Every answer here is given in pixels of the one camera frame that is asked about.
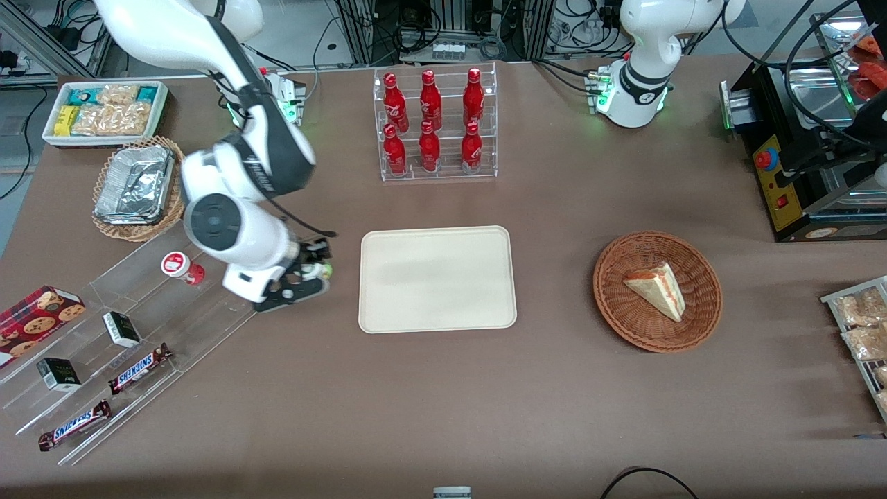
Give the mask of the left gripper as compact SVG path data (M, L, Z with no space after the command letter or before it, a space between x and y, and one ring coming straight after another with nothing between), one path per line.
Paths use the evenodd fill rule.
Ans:
M786 189L808 173L821 168L863 167L865 177L855 182L855 191L885 190L886 91L862 105L845 135L825 133L825 154L779 154L778 186Z

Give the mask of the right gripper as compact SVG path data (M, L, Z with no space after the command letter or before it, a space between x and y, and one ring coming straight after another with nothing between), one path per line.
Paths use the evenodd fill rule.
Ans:
M253 303L256 313L268 313L322 295L329 290L329 280L317 277L291 283L284 279L298 265L324 264L332 258L326 238L289 241L283 265L250 270L243 265L226 265L222 284L236 296Z

